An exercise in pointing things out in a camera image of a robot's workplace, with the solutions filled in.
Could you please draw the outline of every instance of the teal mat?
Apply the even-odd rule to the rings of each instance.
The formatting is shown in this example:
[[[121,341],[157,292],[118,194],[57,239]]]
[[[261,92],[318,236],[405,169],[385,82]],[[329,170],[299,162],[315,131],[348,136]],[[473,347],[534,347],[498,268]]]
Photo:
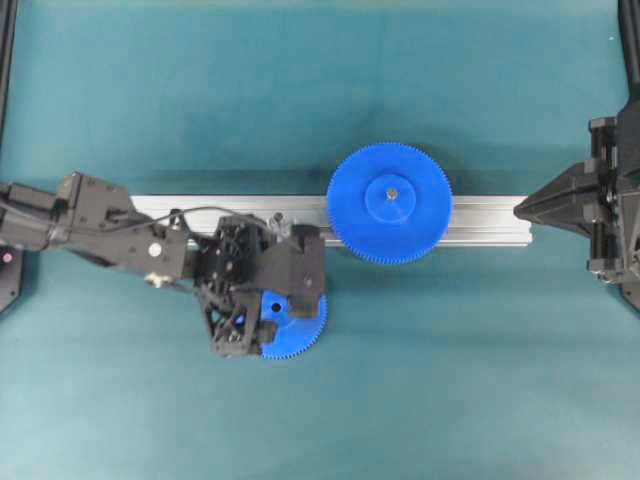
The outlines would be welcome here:
[[[25,2],[0,176],[320,194],[390,140],[456,194],[526,194],[626,100],[615,4]],[[0,478],[635,480],[638,317],[586,240],[534,237],[330,251],[328,327],[286,362],[217,358],[193,299],[31,255],[0,319]]]

